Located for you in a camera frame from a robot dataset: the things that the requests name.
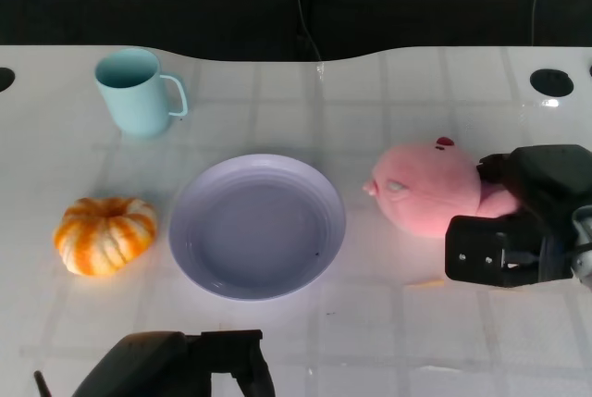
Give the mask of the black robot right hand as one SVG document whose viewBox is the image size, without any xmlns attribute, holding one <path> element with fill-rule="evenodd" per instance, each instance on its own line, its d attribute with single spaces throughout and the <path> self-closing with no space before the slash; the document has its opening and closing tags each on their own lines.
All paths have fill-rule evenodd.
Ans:
<svg viewBox="0 0 592 397">
<path fill-rule="evenodd" d="M 518 203 L 500 217 L 454 217 L 449 279 L 502 288 L 577 278 L 591 284 L 591 153 L 577 144 L 519 147 L 481 159 L 484 181 Z"/>
</svg>

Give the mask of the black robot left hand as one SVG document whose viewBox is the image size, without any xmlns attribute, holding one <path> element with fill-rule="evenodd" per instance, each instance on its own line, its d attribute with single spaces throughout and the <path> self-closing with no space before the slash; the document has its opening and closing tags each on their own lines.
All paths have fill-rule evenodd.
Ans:
<svg viewBox="0 0 592 397">
<path fill-rule="evenodd" d="M 130 334 L 75 390 L 76 396 L 210 396 L 212 376 L 232 376 L 244 396 L 274 396 L 255 330 Z"/>
</svg>

